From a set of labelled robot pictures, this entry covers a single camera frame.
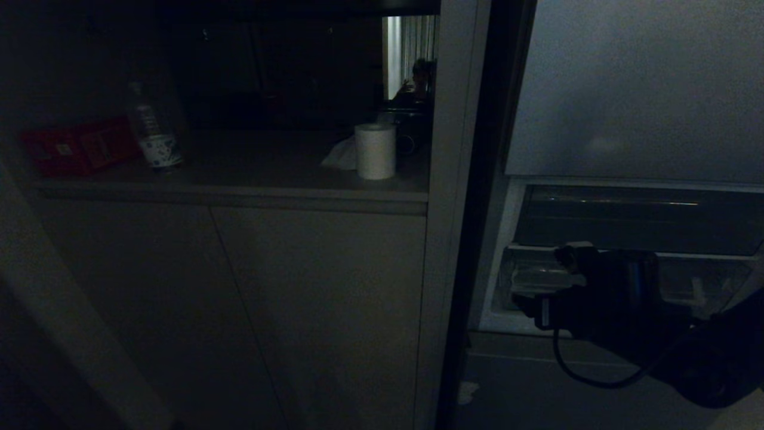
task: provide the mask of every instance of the robotic hand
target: robotic hand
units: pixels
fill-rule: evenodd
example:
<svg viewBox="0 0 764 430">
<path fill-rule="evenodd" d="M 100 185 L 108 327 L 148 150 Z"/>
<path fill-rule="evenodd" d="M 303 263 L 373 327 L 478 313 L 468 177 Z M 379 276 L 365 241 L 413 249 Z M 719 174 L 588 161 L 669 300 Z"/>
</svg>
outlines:
<svg viewBox="0 0 764 430">
<path fill-rule="evenodd" d="M 538 328 L 554 331 L 555 357 L 572 378 L 614 389 L 650 375 L 707 408 L 732 405 L 764 383 L 764 290 L 705 321 L 662 300 L 653 252 L 599 252 L 589 244 L 556 249 L 555 258 L 587 284 L 532 298 L 513 295 L 513 301 Z M 640 370 L 615 383 L 580 376 L 562 359 L 560 330 Z"/>
</svg>

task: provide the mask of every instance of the refrigerator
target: refrigerator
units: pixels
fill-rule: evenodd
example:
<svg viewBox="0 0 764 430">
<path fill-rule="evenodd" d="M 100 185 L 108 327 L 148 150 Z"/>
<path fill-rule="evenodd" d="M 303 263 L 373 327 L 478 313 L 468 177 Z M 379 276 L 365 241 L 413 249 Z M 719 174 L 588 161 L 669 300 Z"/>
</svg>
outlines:
<svg viewBox="0 0 764 430">
<path fill-rule="evenodd" d="M 552 255 L 580 241 L 655 252 L 662 298 L 700 318 L 764 285 L 762 22 L 764 3 L 745 0 L 493 3 L 442 422 L 721 419 L 653 380 L 617 393 L 569 380 L 510 296 L 581 284 Z M 562 348 L 595 379 L 634 370 L 580 340 Z"/>
</svg>

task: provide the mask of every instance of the red box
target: red box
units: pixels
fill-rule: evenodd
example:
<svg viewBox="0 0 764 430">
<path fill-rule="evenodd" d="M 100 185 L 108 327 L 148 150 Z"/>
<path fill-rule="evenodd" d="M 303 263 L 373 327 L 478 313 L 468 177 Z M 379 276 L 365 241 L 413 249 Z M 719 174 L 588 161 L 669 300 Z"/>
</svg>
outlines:
<svg viewBox="0 0 764 430">
<path fill-rule="evenodd" d="M 86 176 L 141 153 L 126 116 L 19 137 L 44 177 Z"/>
</svg>

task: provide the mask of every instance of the cabinet door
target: cabinet door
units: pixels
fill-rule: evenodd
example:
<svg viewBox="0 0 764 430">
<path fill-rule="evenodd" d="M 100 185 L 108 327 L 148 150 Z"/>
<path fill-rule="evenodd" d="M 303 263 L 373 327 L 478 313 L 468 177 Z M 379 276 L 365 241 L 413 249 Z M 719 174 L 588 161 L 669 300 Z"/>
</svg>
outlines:
<svg viewBox="0 0 764 430">
<path fill-rule="evenodd" d="M 284 428 L 207 207 L 48 201 L 48 233 L 190 428 Z"/>
<path fill-rule="evenodd" d="M 425 218 L 214 208 L 291 428 L 412 428 Z"/>
</svg>

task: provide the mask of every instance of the plastic bottle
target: plastic bottle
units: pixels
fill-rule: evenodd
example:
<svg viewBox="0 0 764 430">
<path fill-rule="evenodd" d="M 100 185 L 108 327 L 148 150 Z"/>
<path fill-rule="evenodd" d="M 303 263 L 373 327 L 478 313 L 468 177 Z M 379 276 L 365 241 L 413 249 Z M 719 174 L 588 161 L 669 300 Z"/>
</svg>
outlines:
<svg viewBox="0 0 764 430">
<path fill-rule="evenodd" d="M 183 156 L 170 121 L 159 106 L 144 94 L 140 82 L 130 82 L 128 117 L 135 138 L 154 171 L 167 173 L 180 167 Z"/>
</svg>

